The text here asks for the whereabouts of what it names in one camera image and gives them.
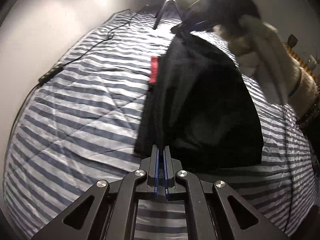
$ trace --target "white wall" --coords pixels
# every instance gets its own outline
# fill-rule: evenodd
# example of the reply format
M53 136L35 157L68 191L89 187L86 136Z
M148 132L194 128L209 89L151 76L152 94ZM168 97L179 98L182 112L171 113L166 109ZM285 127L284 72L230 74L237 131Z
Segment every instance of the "white wall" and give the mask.
M0 160L23 99L81 36L113 13L153 0L18 0L0 27ZM3 163L0 161L0 208Z
M279 30L283 41L292 33L298 39L293 50L307 60L309 54L320 57L320 23L305 0L254 0L262 19Z

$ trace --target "black bag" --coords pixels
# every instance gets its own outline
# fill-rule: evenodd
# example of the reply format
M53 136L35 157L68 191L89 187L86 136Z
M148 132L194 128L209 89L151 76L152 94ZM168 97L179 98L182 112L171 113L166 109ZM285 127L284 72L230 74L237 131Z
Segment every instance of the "black bag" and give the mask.
M135 152L150 155L153 144L169 145L172 158L191 172L261 163L260 120L241 73L192 34L177 34L159 57Z

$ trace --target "person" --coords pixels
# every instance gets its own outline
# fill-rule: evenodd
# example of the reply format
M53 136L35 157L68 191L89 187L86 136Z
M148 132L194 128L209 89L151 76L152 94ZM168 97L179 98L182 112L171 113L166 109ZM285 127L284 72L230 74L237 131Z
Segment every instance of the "person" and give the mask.
M287 53L276 28L249 15L242 16L239 23L246 30L241 37L231 36L221 25L213 30L228 42L240 71L258 82L268 103L292 106L319 160L319 83Z

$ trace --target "blue and white striped comforter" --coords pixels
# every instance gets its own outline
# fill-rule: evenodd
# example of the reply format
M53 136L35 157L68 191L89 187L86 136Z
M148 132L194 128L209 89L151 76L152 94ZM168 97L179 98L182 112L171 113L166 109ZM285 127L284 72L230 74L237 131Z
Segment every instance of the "blue and white striped comforter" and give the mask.
M93 29L58 63L77 58L132 15L119 13ZM133 148L148 89L150 56L166 52L173 38L170 28L178 22L167 14L153 30L152 14L137 15L130 26L117 29L112 40L67 65L34 93L14 131L4 173L5 203L28 238L97 179L112 182L139 167L141 157ZM217 35L197 35L234 60ZM289 219L285 232L291 235L317 196L309 145L290 106L283 114L281 107L265 101L254 80L243 79L261 122L262 163L219 173L281 230ZM136 240L187 238L183 205L140 201Z

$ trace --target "red tag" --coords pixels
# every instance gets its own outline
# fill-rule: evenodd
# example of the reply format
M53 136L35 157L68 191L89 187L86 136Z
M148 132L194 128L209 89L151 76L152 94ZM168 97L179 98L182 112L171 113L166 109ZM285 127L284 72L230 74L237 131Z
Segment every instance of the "red tag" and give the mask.
M158 57L151 56L151 75L150 75L149 84L156 83L157 76L158 76Z

